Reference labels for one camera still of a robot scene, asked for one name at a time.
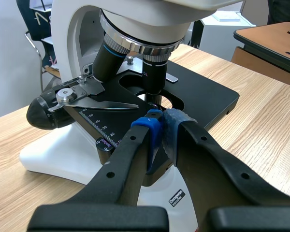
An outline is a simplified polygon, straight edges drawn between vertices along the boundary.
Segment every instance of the brand label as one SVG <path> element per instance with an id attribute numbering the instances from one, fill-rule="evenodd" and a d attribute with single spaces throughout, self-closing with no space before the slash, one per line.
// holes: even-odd
<path id="1" fill-rule="evenodd" d="M 179 190 L 170 200 L 169 203 L 175 207 L 185 196 L 185 193 L 183 192 L 183 190 Z"/>

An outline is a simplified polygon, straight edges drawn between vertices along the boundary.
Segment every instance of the measurement ruler markings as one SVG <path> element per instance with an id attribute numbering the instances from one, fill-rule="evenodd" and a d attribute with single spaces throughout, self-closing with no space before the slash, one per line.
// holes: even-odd
<path id="1" fill-rule="evenodd" d="M 89 119 L 83 112 L 79 112 L 79 114 L 83 116 L 83 118 L 85 118 L 98 132 L 100 132 L 100 134 L 103 135 L 110 144 L 112 144 L 115 148 L 118 147 L 118 143 L 115 143 L 113 139 L 106 135 L 106 133 L 103 132 L 94 122 L 92 122 L 92 120 Z"/>

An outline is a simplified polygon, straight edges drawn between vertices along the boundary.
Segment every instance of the blue rubber grip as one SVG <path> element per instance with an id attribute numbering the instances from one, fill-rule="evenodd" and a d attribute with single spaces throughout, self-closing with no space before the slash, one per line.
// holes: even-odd
<path id="1" fill-rule="evenodd" d="M 177 133 L 178 126 L 181 122 L 195 121 L 187 114 L 180 110 L 168 109 L 164 111 L 164 134 L 163 134 L 163 148 L 168 155 L 173 165 L 176 167 L 177 162 Z"/>
<path id="2" fill-rule="evenodd" d="M 151 109 L 147 113 L 159 113 L 161 114 L 161 121 L 151 117 L 141 117 L 138 120 L 132 122 L 131 127 L 135 125 L 148 127 L 150 129 L 150 149 L 148 154 L 147 171 L 149 171 L 153 165 L 156 153 L 162 142 L 163 136 L 163 112 L 161 110 Z"/>

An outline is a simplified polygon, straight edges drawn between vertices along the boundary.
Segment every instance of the black microscope stage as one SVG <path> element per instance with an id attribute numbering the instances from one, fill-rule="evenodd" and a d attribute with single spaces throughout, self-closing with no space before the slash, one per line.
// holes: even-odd
<path id="1" fill-rule="evenodd" d="M 192 72 L 171 61 L 168 62 L 170 75 L 177 77 L 176 83 L 166 81 L 160 93 L 170 100 L 173 108 L 182 110 L 209 130 L 222 117 L 234 109 L 239 94 L 206 77 Z M 138 97 L 144 94 L 142 76 L 133 71 L 118 74 L 113 80 L 103 83 L 105 91 L 91 96 L 96 101 L 112 101 L 136 104 L 132 110 L 95 110 L 64 107 L 64 109 L 95 139 L 103 137 L 113 147 L 129 130 L 131 123 L 146 115 L 152 106 Z M 160 148 L 152 169 L 147 172 L 144 186 L 152 185 L 171 166 L 170 160 Z"/>

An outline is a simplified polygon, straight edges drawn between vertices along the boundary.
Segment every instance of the microscope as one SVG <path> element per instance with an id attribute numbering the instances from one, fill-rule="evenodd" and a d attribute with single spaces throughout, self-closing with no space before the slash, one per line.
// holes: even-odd
<path id="1" fill-rule="evenodd" d="M 209 130 L 235 107 L 238 93 L 168 59 L 191 22 L 239 1 L 54 0 L 51 30 L 63 83 L 35 98 L 27 119 L 55 130 L 21 151 L 24 167 L 88 184 L 132 122 L 165 110 L 162 97 Z M 131 51 L 139 57 L 127 57 Z M 185 181 L 162 146 L 138 205 L 165 208 L 170 231 L 198 228 Z"/>

